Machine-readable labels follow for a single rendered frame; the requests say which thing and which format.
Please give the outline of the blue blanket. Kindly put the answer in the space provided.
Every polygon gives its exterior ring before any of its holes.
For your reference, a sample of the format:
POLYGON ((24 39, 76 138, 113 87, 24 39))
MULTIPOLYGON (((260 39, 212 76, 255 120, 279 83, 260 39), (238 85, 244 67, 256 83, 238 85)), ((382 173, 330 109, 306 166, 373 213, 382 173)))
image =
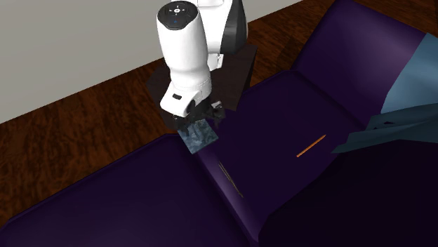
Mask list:
POLYGON ((389 90, 380 114, 335 153, 395 140, 438 143, 438 38, 427 33, 389 90))

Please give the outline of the dark purple sofa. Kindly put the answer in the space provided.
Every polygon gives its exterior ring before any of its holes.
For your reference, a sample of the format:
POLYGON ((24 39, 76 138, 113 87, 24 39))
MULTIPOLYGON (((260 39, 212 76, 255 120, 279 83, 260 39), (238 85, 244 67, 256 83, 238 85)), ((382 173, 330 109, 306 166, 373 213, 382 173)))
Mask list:
POLYGON ((334 152, 380 114, 426 34, 336 0, 214 143, 191 154, 157 138, 11 218, 0 247, 438 247, 438 143, 334 152))

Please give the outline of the orange pencil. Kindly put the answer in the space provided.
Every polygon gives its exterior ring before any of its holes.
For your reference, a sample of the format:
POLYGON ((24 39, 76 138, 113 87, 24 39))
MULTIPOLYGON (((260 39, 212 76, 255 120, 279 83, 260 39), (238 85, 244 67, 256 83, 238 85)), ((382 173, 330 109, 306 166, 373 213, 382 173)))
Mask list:
POLYGON ((304 153, 306 153, 307 151, 309 151, 311 148, 313 148, 316 144, 318 144, 319 142, 321 142, 324 138, 326 137, 326 135, 322 135, 320 138, 318 138, 317 140, 315 140, 311 145, 307 146, 304 150, 302 150, 301 152, 299 152, 296 157, 299 158, 301 157, 304 153))

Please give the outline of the thin brown stick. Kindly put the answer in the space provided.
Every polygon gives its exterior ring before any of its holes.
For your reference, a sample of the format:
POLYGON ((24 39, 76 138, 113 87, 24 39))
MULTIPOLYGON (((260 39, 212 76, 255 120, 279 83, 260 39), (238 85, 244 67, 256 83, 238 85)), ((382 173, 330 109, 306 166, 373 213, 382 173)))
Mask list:
POLYGON ((227 170, 225 169, 225 167, 223 166, 223 164, 219 161, 218 165, 221 169, 221 171, 224 173, 225 177, 229 180, 230 184, 232 185, 232 187, 236 190, 237 194, 241 197, 244 198, 243 194, 239 191, 239 189, 237 188, 237 186, 234 183, 234 180, 231 178, 230 174, 227 172, 227 170))

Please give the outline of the dark robot stand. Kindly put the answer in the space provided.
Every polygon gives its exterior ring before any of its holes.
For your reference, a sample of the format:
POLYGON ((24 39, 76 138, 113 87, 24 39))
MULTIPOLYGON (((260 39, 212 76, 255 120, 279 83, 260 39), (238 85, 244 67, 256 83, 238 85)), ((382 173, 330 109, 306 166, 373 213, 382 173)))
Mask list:
MULTIPOLYGON (((221 101, 225 109, 237 110, 242 92, 250 86, 257 50, 256 45, 245 44, 238 53, 224 55, 222 67, 211 72, 213 90, 210 99, 212 102, 221 101)), ((166 63, 163 63, 152 73, 145 85, 165 125, 175 130, 172 115, 159 106, 170 81, 169 68, 166 63)))

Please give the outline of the blue-grey marbled flat block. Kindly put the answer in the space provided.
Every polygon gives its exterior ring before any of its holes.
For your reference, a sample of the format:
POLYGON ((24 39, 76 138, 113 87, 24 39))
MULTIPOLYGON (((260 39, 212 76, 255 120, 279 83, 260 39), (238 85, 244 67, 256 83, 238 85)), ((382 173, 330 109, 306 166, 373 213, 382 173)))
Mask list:
POLYGON ((205 119, 191 123, 186 129, 178 130, 186 147, 195 154, 218 139, 215 131, 205 119))

